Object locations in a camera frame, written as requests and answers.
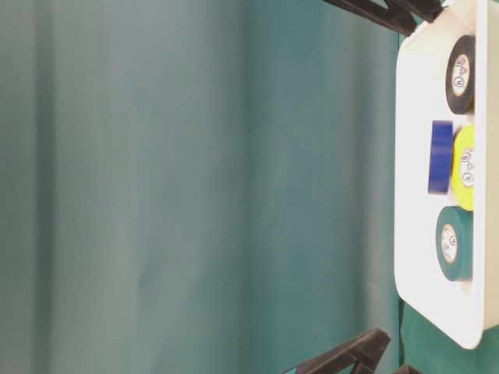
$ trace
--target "blue tape roll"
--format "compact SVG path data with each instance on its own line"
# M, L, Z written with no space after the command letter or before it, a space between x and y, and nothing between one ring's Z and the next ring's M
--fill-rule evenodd
M448 192L453 147L452 121L433 121L428 193L444 195Z

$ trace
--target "tape label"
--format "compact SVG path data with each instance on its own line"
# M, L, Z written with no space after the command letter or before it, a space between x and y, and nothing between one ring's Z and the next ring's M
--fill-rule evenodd
M466 187L473 187L475 185L474 153L475 150L473 148L468 148L461 156L461 180L462 184Z
M456 96L461 96L466 91L469 82L470 64L467 55L460 55L454 63L452 71L452 89Z
M445 261L453 263L458 255L458 237L450 224L446 224L442 230L441 249Z

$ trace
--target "green cloth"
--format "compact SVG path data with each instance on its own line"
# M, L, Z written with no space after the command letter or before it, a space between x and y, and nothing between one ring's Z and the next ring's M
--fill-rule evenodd
M499 327L486 331L479 347L458 346L409 305L404 305L401 351L405 362L424 374L496 374L499 368Z

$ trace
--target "black tape roll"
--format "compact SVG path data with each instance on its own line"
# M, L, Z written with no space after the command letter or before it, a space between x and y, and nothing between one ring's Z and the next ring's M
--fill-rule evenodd
M447 65L445 91L449 108L457 115L465 114L475 98L475 37L458 39Z

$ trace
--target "teal fabric backdrop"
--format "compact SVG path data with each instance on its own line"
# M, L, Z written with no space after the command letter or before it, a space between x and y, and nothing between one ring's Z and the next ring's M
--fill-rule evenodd
M0 371L395 344L397 37L320 0L0 5Z

